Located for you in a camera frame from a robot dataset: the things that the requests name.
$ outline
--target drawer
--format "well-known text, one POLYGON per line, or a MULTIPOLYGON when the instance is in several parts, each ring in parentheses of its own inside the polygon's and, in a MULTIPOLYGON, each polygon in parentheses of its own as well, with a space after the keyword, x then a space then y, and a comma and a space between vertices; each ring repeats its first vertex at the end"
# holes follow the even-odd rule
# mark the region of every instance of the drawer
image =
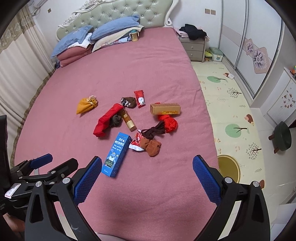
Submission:
POLYGON ((182 43, 185 50, 203 51, 204 44, 182 43))
POLYGON ((188 54, 189 58, 201 58, 202 59, 202 54, 203 51, 188 51, 186 50, 186 53, 188 54))
POLYGON ((190 58, 191 61, 199 61, 202 62, 202 58, 190 58))
POLYGON ((189 38, 181 38, 179 37, 181 43, 192 43, 192 44, 204 44, 205 39, 204 38, 199 38, 197 40, 191 40, 189 38))

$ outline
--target wardrobe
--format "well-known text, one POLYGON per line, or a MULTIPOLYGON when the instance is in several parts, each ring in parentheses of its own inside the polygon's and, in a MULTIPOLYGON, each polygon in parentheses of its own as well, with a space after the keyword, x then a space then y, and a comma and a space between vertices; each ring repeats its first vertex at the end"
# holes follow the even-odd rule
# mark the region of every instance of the wardrobe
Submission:
POLYGON ((254 98, 279 51, 283 22, 265 0, 222 0, 219 48, 254 98))

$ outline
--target storage box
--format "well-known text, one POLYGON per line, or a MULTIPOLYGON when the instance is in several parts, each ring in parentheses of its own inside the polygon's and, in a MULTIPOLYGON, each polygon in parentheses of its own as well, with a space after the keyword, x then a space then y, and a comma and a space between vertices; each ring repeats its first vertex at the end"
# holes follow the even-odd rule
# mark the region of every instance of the storage box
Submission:
POLYGON ((223 53, 220 49, 210 47, 209 52, 213 55, 213 61, 221 62, 223 58, 223 53))
POLYGON ((102 173, 109 177, 116 176, 130 143, 131 137, 119 132, 102 167, 102 173))
POLYGON ((180 114, 181 106, 178 104, 150 104, 150 112, 153 115, 180 114))

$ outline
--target pink bedsheet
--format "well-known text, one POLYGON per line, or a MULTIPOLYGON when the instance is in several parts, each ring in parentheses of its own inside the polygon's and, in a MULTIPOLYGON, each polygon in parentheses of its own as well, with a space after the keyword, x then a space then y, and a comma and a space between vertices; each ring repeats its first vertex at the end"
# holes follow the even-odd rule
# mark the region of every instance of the pink bedsheet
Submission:
POLYGON ((156 136, 159 154, 129 149, 116 178, 100 174, 86 201, 79 204, 94 231, 134 241, 191 241, 212 215, 192 169, 200 154, 218 167, 213 131, 203 93, 180 41, 171 28, 146 29, 137 42, 98 50, 58 69, 30 111, 17 144, 16 164, 46 153, 54 157, 41 173, 76 158, 85 167, 94 157, 104 161, 123 122, 98 139, 98 119, 121 97, 144 90, 146 106, 127 109, 139 129, 158 121, 150 103, 178 103, 181 114, 174 133, 156 136), (95 95, 98 107, 76 115, 81 98, 95 95))

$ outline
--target blue box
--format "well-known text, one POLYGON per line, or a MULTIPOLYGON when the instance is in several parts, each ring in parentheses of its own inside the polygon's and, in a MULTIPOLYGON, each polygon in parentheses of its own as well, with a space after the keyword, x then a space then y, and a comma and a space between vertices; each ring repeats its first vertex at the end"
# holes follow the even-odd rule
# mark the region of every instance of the blue box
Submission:
POLYGON ((102 167, 102 173, 109 177, 116 176, 130 143, 131 137, 119 132, 102 167))

